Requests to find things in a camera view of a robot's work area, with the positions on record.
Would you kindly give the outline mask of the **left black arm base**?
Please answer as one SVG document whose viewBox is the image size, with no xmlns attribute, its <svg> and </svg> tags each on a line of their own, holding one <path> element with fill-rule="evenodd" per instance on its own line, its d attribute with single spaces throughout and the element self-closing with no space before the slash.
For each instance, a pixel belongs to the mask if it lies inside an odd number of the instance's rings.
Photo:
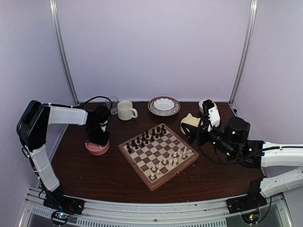
<svg viewBox="0 0 303 227">
<path fill-rule="evenodd" d="M 43 205 L 48 208 L 52 208 L 54 210 L 63 211 L 67 214 L 77 214 L 81 215 L 82 211 L 84 209 L 85 201 L 81 199 L 75 199 L 71 197 L 63 197 L 63 202 L 58 203 L 55 202 L 52 198 L 49 196 L 46 197 L 46 199 L 43 202 Z"/>
</svg>

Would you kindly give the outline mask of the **white chess queen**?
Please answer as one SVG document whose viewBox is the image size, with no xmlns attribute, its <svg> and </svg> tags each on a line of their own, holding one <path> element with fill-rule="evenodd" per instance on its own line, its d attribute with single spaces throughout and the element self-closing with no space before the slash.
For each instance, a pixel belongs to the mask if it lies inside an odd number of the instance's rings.
<svg viewBox="0 0 303 227">
<path fill-rule="evenodd" d="M 167 166 L 167 168 L 168 168 L 169 170 L 172 169 L 172 163 L 173 163 L 173 160 L 169 160 L 169 164 L 168 164 L 168 166 Z"/>
</svg>

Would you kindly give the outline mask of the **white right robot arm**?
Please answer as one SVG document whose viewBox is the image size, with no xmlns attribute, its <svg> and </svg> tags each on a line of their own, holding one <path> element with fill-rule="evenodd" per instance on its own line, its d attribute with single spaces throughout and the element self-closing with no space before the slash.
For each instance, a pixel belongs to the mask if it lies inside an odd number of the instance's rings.
<svg viewBox="0 0 303 227">
<path fill-rule="evenodd" d="M 294 166 L 295 170 L 271 178 L 252 181 L 243 197 L 246 208 L 254 208 L 261 198 L 289 191 L 303 185 L 303 146 L 249 140 L 250 124 L 240 117 L 230 117 L 220 130 L 206 117 L 181 121 L 189 143 L 196 142 L 209 161 L 221 166 L 241 165 L 245 168 Z"/>
</svg>

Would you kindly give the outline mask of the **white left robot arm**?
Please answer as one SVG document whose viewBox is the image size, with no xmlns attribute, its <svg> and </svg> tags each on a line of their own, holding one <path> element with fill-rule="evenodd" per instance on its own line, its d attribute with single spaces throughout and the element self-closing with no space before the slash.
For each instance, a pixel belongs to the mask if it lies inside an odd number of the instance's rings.
<svg viewBox="0 0 303 227">
<path fill-rule="evenodd" d="M 49 201 L 58 210 L 68 206 L 68 199 L 57 192 L 61 184 L 46 152 L 48 127 L 59 124 L 85 126 L 86 142 L 105 148 L 109 144 L 107 126 L 110 115 L 110 110 L 103 105 L 92 111 L 79 106 L 43 104 L 37 100 L 30 101 L 22 114 L 16 131 L 24 154 L 46 191 L 53 192 Z"/>
</svg>

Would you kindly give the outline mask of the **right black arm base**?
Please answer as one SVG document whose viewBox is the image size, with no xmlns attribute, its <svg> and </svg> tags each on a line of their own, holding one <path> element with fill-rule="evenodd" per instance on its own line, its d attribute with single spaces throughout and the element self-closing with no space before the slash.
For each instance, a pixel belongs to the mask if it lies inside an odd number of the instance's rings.
<svg viewBox="0 0 303 227">
<path fill-rule="evenodd" d="M 257 209 L 267 205 L 267 200 L 261 194 L 247 194 L 245 196 L 226 200 L 230 214 Z"/>
</svg>

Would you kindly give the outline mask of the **white chess piece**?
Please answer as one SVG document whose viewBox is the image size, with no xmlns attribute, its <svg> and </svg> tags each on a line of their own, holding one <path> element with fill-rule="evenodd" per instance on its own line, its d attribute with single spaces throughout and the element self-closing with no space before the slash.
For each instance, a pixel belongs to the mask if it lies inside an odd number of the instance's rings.
<svg viewBox="0 0 303 227">
<path fill-rule="evenodd" d="M 178 163 L 182 163 L 183 162 L 183 154 L 179 154 L 179 157 L 178 157 Z"/>
</svg>

